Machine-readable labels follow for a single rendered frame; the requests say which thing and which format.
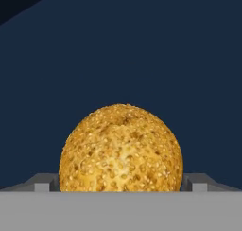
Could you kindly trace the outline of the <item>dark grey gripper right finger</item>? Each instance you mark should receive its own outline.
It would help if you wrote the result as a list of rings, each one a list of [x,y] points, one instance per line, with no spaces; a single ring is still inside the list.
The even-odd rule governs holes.
[[[236,192],[238,188],[216,182],[205,173],[185,173],[181,191],[191,192]]]

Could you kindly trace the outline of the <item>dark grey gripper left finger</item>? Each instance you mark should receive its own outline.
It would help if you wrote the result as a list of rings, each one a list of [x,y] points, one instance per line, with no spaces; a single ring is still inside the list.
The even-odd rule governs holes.
[[[57,192],[60,191],[59,175],[57,173],[37,173],[21,184],[3,188],[3,191]]]

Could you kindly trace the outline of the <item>round seeded bread roll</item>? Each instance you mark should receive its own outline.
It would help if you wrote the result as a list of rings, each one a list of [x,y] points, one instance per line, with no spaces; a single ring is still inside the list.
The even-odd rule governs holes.
[[[60,156],[60,190],[178,191],[182,150],[152,113],[128,104],[102,107],[68,136]]]

